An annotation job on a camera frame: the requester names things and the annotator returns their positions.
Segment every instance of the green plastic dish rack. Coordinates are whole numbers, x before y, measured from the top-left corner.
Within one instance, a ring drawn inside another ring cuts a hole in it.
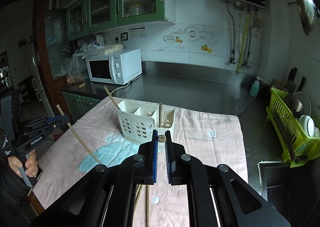
[[[275,88],[271,88],[270,90],[270,106],[266,107],[266,111],[268,113],[267,120],[271,120],[281,142],[283,148],[282,160],[284,162],[290,162],[291,167],[298,167],[303,166],[306,162],[308,162],[311,159],[316,159],[320,157],[320,138],[309,137],[303,132],[299,122],[296,120],[292,112],[283,102],[284,97],[288,93]],[[290,134],[293,143],[293,150],[297,157],[295,161],[290,160],[287,145],[273,118],[274,111],[278,113],[284,127]]]

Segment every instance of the stainless steel countertop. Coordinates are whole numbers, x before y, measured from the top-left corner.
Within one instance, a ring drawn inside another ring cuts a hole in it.
[[[61,90],[103,99],[107,96],[103,83],[78,85]],[[108,84],[111,92],[119,85]],[[265,104],[249,95],[248,85],[238,86],[222,82],[178,76],[143,74],[113,96],[149,102],[162,102],[202,112],[236,115],[243,133],[249,184],[258,192],[260,180],[258,162],[281,161],[282,147],[271,122],[266,120]]]

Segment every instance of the white microwave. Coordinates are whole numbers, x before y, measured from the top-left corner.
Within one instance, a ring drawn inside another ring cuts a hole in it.
[[[86,59],[90,81],[127,84],[142,73],[140,49],[122,49]]]

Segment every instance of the microwave window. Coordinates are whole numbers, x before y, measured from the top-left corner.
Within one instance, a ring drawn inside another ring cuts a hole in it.
[[[89,61],[92,78],[110,79],[109,60]]]

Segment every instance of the hand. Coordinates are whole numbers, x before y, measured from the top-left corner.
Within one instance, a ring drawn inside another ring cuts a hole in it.
[[[32,150],[29,153],[30,157],[26,161],[26,175],[29,177],[34,177],[38,173],[38,162],[36,161],[36,153],[35,150]],[[22,162],[16,157],[8,158],[9,166],[13,170],[13,172],[20,178],[22,178],[19,168],[22,168]]]

